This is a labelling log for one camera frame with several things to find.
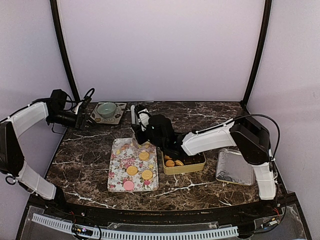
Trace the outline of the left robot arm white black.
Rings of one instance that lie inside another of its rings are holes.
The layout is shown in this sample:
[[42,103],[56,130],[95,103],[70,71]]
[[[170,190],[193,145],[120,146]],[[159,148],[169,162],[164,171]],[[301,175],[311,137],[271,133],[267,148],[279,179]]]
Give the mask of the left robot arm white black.
[[51,145],[46,146],[49,132],[44,127],[85,130],[90,121],[86,108],[94,92],[91,88],[82,99],[73,100],[54,89],[49,97],[38,98],[0,121],[0,172],[6,182],[52,201],[50,208],[60,218],[67,218],[71,208],[64,202],[63,190],[44,178],[44,166],[53,152]]

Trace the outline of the chocolate chip cookie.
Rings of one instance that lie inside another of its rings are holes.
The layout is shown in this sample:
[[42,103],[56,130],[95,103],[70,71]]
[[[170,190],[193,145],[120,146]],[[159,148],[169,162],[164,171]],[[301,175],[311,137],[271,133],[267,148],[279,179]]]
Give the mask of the chocolate chip cookie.
[[165,166],[168,167],[168,168],[171,168],[171,167],[174,167],[175,166],[175,162],[171,159],[167,160],[165,162]]

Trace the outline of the round waffle cookie bottom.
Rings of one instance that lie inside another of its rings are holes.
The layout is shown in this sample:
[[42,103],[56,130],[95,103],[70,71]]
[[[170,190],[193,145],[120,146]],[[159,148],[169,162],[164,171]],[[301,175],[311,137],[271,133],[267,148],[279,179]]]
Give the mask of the round waffle cookie bottom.
[[175,160],[175,161],[174,161],[174,164],[175,164],[175,166],[177,166],[177,167],[181,167],[181,166],[184,165],[184,163],[183,163],[182,161],[180,161],[180,160]]

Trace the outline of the brown round cookie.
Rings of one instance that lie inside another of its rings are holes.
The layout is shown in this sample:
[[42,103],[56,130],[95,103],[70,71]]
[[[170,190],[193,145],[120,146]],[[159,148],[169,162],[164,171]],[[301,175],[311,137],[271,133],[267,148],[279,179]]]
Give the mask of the brown round cookie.
[[168,155],[165,155],[164,159],[167,161],[167,160],[171,160],[172,158],[170,156],[168,156]]

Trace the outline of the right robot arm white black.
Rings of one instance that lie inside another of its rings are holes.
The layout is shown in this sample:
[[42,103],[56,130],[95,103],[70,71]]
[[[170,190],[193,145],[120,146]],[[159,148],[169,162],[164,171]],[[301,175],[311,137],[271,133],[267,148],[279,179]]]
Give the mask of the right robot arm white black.
[[178,133],[169,118],[146,110],[134,113],[131,128],[141,145],[150,142],[165,155],[179,159],[224,147],[237,147],[253,167],[259,197],[255,213],[266,217],[275,208],[277,194],[273,164],[277,147],[271,146],[269,130],[260,124],[258,114],[240,115],[203,130]]

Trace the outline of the metal serving tongs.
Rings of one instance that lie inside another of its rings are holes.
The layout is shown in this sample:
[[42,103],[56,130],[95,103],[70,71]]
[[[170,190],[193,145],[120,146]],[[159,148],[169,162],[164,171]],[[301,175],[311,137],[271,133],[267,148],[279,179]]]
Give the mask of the metal serving tongs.
[[138,144],[138,141],[136,139],[136,132],[134,131],[134,127],[137,125],[137,122],[138,122],[138,118],[136,116],[136,113],[135,113],[135,105],[131,105],[130,107],[130,111],[131,111],[131,129],[133,131],[133,134],[132,134],[132,144],[135,148],[139,148],[139,144]]

